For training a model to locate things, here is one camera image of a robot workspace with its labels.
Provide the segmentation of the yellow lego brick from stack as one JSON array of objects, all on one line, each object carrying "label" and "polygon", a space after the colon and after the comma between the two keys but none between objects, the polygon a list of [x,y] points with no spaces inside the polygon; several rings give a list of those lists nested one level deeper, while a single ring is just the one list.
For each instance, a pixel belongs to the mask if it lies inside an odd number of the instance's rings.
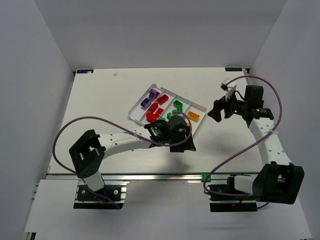
[{"label": "yellow lego brick from stack", "polygon": [[192,120],[192,121],[194,121],[196,123],[198,123],[200,121],[200,115],[198,115],[198,114],[196,114],[195,112],[192,112],[192,111],[188,112],[187,117],[190,120]]}]

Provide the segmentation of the green studded lego plate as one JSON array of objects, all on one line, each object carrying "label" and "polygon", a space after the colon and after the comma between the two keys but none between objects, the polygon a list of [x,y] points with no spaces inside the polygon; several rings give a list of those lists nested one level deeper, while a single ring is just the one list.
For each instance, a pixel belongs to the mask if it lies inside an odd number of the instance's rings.
[{"label": "green studded lego plate", "polygon": [[180,101],[178,101],[178,100],[175,100],[175,101],[173,102],[173,105],[174,105],[176,108],[182,108],[182,107],[183,107],[183,104],[182,104]]}]

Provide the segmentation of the red wedge lego brick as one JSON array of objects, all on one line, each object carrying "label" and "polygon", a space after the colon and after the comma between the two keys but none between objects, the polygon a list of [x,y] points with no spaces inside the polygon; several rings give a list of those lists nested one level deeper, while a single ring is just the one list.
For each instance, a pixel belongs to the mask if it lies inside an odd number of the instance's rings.
[{"label": "red wedge lego brick", "polygon": [[157,111],[156,111],[156,113],[155,113],[155,115],[156,115],[157,117],[159,117],[159,116],[163,113],[163,111],[164,111],[163,108],[158,108]]}]

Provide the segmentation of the red round lego brick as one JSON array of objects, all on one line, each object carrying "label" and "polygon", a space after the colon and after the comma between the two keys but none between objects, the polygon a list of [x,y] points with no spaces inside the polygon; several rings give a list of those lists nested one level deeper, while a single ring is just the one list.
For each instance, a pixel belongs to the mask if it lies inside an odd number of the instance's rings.
[{"label": "red round lego brick", "polygon": [[153,112],[147,112],[145,116],[149,123],[153,123],[157,120],[157,116]]}]

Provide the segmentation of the purple round lego brick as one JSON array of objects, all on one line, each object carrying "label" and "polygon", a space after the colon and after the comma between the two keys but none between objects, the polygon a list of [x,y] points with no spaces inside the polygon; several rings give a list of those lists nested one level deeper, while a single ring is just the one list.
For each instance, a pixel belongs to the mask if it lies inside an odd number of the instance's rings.
[{"label": "purple round lego brick", "polygon": [[148,108],[151,106],[152,103],[153,103],[153,100],[150,99],[150,98],[148,98],[148,97],[146,97],[146,98],[140,103],[140,106],[141,106],[141,108],[142,108],[143,110],[146,110],[146,109],[148,109]]}]

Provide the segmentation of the small purple lego brick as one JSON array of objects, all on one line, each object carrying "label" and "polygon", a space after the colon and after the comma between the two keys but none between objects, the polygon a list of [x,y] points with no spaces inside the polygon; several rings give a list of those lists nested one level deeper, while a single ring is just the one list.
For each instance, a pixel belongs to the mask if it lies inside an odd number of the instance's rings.
[{"label": "small purple lego brick", "polygon": [[158,96],[159,96],[159,92],[157,91],[157,93],[149,93],[149,95],[148,95],[148,99],[150,100],[150,101],[154,101]]}]

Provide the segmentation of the red curved lego brick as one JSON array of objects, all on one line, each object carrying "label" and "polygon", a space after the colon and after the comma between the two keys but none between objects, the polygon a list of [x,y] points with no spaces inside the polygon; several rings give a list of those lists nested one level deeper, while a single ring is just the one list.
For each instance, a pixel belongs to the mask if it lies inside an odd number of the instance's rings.
[{"label": "red curved lego brick", "polygon": [[151,113],[154,113],[154,112],[158,109],[158,107],[159,107],[158,103],[155,102],[155,103],[153,103],[153,104],[150,106],[149,111],[150,111]]}]

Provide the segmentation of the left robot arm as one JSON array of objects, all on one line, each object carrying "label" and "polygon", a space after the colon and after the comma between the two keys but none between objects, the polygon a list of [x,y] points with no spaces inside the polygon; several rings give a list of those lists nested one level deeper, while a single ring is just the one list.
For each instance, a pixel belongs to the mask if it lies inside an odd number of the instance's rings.
[{"label": "left robot arm", "polygon": [[192,126],[180,116],[169,121],[156,120],[130,131],[99,135],[87,130],[69,149],[69,154],[78,178],[93,192],[105,188],[99,168],[107,157],[153,147],[169,147],[171,153],[196,151],[192,137]]}]

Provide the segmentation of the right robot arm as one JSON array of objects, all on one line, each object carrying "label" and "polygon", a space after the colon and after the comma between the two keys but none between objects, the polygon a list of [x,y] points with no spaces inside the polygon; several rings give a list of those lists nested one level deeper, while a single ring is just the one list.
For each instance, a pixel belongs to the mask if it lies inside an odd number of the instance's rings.
[{"label": "right robot arm", "polygon": [[257,202],[292,205],[298,196],[305,172],[301,166],[294,165],[287,156],[276,134],[274,116],[269,108],[264,108],[262,86],[247,85],[244,97],[237,99],[236,84],[222,89],[226,95],[214,101],[208,116],[215,121],[239,115],[258,142],[263,167],[257,175],[232,174],[226,186],[217,188],[210,185],[209,192],[226,197],[252,196]]}]

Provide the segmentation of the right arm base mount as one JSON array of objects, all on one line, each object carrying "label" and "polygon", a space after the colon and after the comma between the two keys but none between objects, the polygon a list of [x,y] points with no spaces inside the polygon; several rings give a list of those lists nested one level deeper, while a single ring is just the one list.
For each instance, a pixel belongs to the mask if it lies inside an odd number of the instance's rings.
[{"label": "right arm base mount", "polygon": [[258,207],[252,196],[246,195],[234,188],[234,177],[227,178],[226,183],[210,182],[207,187],[212,193],[205,190],[209,195],[209,207],[211,213],[244,213],[257,212]]}]

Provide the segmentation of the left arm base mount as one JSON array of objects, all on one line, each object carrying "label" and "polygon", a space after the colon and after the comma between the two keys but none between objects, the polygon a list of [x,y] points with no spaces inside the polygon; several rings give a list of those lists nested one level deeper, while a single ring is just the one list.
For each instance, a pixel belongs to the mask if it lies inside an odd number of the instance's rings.
[{"label": "left arm base mount", "polygon": [[74,209],[121,210],[124,206],[127,182],[105,182],[104,188],[94,192],[84,182],[79,182],[73,203]]}]

